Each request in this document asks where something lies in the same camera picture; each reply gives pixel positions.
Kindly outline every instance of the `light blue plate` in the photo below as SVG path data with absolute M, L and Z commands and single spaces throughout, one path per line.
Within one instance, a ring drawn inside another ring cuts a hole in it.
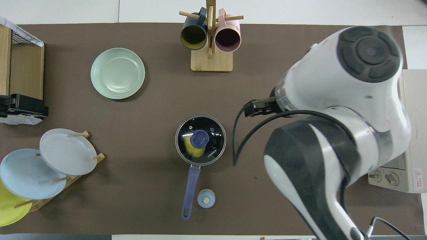
M 203 189 L 197 195 L 197 202 L 202 208 L 210 208 L 215 203 L 215 194 L 210 189 Z
M 111 48 L 101 53 L 92 64 L 92 84 L 107 98 L 132 96 L 141 88 L 144 78 L 141 58 L 126 48 Z
M 46 199 L 56 196 L 66 181 L 52 183 L 65 177 L 51 169 L 36 149 L 20 149 L 9 153 L 0 164 L 0 178 L 13 194 L 25 199 Z

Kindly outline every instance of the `saucepan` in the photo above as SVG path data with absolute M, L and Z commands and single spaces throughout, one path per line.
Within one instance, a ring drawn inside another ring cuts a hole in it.
M 182 219 L 190 218 L 200 167 L 219 159 L 225 150 L 225 140 L 224 127 L 208 115 L 188 117 L 179 125 L 175 134 L 175 146 L 181 158 L 190 163 Z

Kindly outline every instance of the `plate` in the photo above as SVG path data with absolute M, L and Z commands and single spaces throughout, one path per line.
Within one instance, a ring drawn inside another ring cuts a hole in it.
M 65 175 L 90 173 L 97 164 L 92 144 L 68 129 L 45 132 L 40 139 L 40 154 L 47 165 Z
M 132 96 L 141 88 L 144 78 L 141 58 L 126 48 L 112 48 L 101 53 L 91 68 L 95 89 L 111 99 Z
M 51 169 L 36 149 L 20 149 L 9 153 L 0 164 L 0 178 L 13 194 L 26 199 L 46 199 L 56 196 L 66 181 L 52 183 L 65 177 Z
M 12 224 L 23 218 L 32 206 L 32 203 L 14 208 L 15 205 L 28 201 L 11 193 L 0 181 L 0 227 Z

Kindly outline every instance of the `dark green mug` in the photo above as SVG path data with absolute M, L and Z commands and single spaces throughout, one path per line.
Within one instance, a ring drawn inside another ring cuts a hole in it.
M 206 19 L 206 8 L 202 7 L 199 13 L 194 12 L 199 18 L 187 17 L 181 30 L 181 43 L 191 50 L 199 50 L 206 45 L 208 40 L 208 24 Z

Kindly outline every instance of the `warning label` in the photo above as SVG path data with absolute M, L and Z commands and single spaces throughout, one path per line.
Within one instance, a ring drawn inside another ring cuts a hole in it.
M 415 189 L 423 189 L 423 174 L 421 168 L 414 169 Z

